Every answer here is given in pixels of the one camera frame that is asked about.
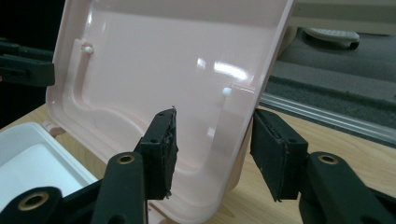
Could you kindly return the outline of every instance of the black clamp arm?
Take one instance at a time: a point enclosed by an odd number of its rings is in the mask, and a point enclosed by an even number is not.
[[[298,198],[304,223],[396,223],[396,200],[367,188],[348,164],[308,143],[283,119],[257,109],[250,153],[275,201]]]
[[[35,87],[55,83],[53,53],[0,41],[0,82]]]
[[[148,223],[147,200],[171,195],[177,161],[176,110],[158,113],[132,152],[112,157],[105,177],[66,197],[59,189],[30,189],[14,198],[0,223]]]

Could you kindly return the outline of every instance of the brass grommet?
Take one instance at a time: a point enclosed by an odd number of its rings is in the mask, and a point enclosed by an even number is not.
[[[128,163],[133,162],[133,161],[134,161],[134,156],[133,155],[123,155],[123,156],[120,156],[117,159],[117,162],[119,164],[121,164],[121,165],[128,164]]]
[[[323,154],[323,155],[318,156],[318,159],[321,162],[324,162],[324,163],[327,163],[330,165],[335,165],[338,163],[338,160],[334,156],[331,156],[331,155]]]
[[[20,201],[18,209],[21,211],[30,211],[41,206],[49,199],[49,194],[46,191],[35,192],[28,195]]]

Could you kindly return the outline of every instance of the wooden surface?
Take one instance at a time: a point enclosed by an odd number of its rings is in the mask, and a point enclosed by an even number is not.
[[[367,186],[396,197],[396,149],[276,113],[305,138],[310,152],[326,151],[342,157]],[[43,105],[4,129],[23,122],[45,120],[50,118]],[[103,176],[106,165],[68,133],[56,139],[96,177]],[[219,211],[207,223],[291,224],[302,221],[297,201],[274,203],[259,169],[247,152],[238,185],[225,194]]]

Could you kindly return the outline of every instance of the pink plastic lid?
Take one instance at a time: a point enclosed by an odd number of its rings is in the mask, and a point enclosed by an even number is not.
[[[292,0],[70,0],[55,50],[51,117],[101,160],[131,151],[177,109],[177,222],[218,209]]]

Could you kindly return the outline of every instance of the white plastic container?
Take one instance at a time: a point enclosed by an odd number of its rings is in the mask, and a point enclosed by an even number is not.
[[[0,146],[0,211],[29,189],[55,187],[67,196],[97,180],[37,123],[1,132]]]
[[[174,105],[173,195],[151,203],[176,222],[202,223],[239,178],[235,164],[292,3],[66,1],[49,114],[108,161],[133,150],[154,115]]]

